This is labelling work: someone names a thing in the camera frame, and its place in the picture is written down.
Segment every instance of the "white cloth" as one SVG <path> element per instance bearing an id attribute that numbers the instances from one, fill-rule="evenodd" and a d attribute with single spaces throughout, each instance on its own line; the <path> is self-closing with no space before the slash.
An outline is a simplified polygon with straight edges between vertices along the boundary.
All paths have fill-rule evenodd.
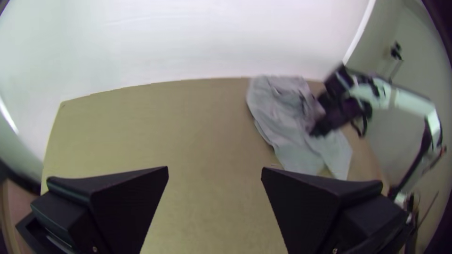
<path id="1" fill-rule="evenodd" d="M 285 170 L 317 175 L 326 164 L 337 179 L 347 179 L 352 149 L 341 131 L 311 137 L 315 121 L 325 114 L 302 77 L 251 79 L 246 102 L 259 133 Z"/>

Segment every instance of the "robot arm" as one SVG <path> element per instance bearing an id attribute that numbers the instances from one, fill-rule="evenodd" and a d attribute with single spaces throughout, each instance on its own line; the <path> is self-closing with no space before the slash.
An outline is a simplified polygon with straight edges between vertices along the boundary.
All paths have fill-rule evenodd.
<path id="1" fill-rule="evenodd" d="M 394 86 L 383 78 L 352 73 L 343 65 L 325 81 L 325 87 L 327 91 L 318 100 L 326 115 L 316 122 L 311 135 L 326 135 L 357 117 L 364 119 L 371 115 L 372 109 L 398 108 L 424 119 L 425 128 L 418 155 L 402 181 L 391 188 L 388 193 L 390 198 L 408 193 L 446 151 L 446 147 L 442 146 L 441 122 L 435 105 L 429 99 Z"/>
<path id="2" fill-rule="evenodd" d="M 348 90 L 350 97 L 368 102 L 374 109 L 399 108 L 423 118 L 432 140 L 429 150 L 436 151 L 441 147 L 441 123 L 433 102 L 414 92 L 392 86 L 381 78 L 372 78 L 373 84 L 358 84 L 356 76 L 352 76 L 352 79 L 356 83 Z M 378 95 L 373 92 L 375 88 L 378 90 Z"/>

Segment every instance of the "cable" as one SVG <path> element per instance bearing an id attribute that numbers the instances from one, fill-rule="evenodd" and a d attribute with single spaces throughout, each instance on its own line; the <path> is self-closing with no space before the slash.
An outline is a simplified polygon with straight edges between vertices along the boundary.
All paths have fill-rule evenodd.
<path id="1" fill-rule="evenodd" d="M 417 230 L 419 230 L 419 228 L 422 226 L 422 223 L 424 222 L 425 218 L 427 217 L 428 213 L 430 212 L 430 209 L 432 208 L 434 202 L 436 201 L 436 198 L 439 195 L 439 191 L 436 192 L 435 197 L 433 198 L 432 202 L 430 203 L 430 205 L 428 206 L 427 211 L 424 214 L 424 217 L 422 217 L 422 220 L 419 222 L 419 226 L 417 228 Z"/>
<path id="2" fill-rule="evenodd" d="M 418 210 L 418 209 L 419 209 L 419 206 L 420 206 L 420 191 L 419 191 L 418 189 L 416 189 L 416 190 L 413 191 L 413 193 L 414 193 L 414 194 L 417 194 L 418 197 L 419 197 L 418 202 L 417 202 L 418 205 L 416 206 L 416 209 L 413 209 L 413 210 Z"/>

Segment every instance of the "tan table surface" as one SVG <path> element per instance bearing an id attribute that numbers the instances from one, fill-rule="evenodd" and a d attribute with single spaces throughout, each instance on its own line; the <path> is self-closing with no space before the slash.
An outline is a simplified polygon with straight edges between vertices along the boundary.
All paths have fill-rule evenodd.
<path id="1" fill-rule="evenodd" d="M 168 166 L 141 253 L 287 253 L 260 180 L 262 167 L 279 162 L 254 127 L 247 87 L 248 79 L 188 80 L 63 102 L 43 183 Z M 369 144 L 343 131 L 354 149 L 348 179 L 382 179 Z"/>

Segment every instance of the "white wall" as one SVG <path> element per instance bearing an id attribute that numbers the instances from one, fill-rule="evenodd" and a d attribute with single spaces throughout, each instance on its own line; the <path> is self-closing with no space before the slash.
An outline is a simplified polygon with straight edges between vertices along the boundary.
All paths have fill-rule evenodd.
<path id="1" fill-rule="evenodd" d="M 12 0 L 0 94 L 39 159 L 62 100 L 158 81 L 257 74 L 323 79 L 369 0 Z"/>
<path id="2" fill-rule="evenodd" d="M 388 55 L 388 42 L 394 38 L 403 7 L 402 0 L 376 0 L 364 33 L 347 62 L 347 67 L 364 73 L 377 70 L 381 59 Z"/>
<path id="3" fill-rule="evenodd" d="M 42 162 L 27 149 L 1 114 L 0 159 L 22 177 L 41 182 Z"/>
<path id="4" fill-rule="evenodd" d="M 446 51 L 436 30 L 431 29 L 429 19 L 420 19 L 404 8 L 394 37 L 402 46 L 405 62 L 394 78 L 394 83 L 414 90 L 435 102 L 442 122 L 444 141 L 452 145 L 452 71 Z M 390 61 L 382 60 L 377 71 L 388 75 Z M 405 112 L 391 110 L 375 112 L 369 125 L 367 138 L 371 142 L 381 166 L 392 183 L 400 181 L 418 152 L 423 131 L 423 119 Z M 429 243 L 441 219 L 452 187 L 452 160 L 450 151 L 428 173 L 416 189 L 421 193 L 420 215 L 423 216 L 434 194 L 440 191 L 437 201 L 419 232 L 421 252 Z"/>

